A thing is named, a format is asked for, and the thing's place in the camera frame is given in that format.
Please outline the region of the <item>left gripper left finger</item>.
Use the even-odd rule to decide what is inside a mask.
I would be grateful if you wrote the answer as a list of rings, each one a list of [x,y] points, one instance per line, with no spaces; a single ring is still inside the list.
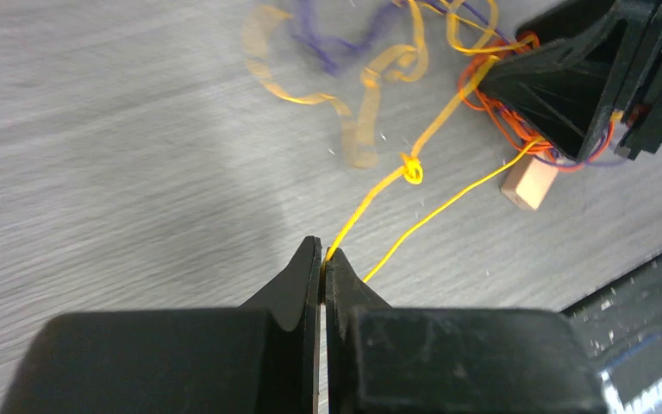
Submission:
[[[320,239],[307,236],[286,267],[241,306],[271,317],[264,333],[258,413],[316,413],[321,339]]]

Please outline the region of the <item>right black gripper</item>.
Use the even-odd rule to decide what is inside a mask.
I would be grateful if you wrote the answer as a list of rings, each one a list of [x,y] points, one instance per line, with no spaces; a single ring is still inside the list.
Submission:
[[[582,161],[613,111],[628,127],[615,152],[662,145],[662,1],[561,1],[515,37],[539,46],[497,62],[480,91],[520,115],[566,158]]]

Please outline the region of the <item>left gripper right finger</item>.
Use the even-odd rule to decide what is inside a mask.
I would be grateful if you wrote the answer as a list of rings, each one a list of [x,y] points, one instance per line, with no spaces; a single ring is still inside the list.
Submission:
[[[342,250],[325,264],[324,304],[328,357],[328,411],[353,413],[358,385],[353,323],[358,311],[390,308],[354,271]]]

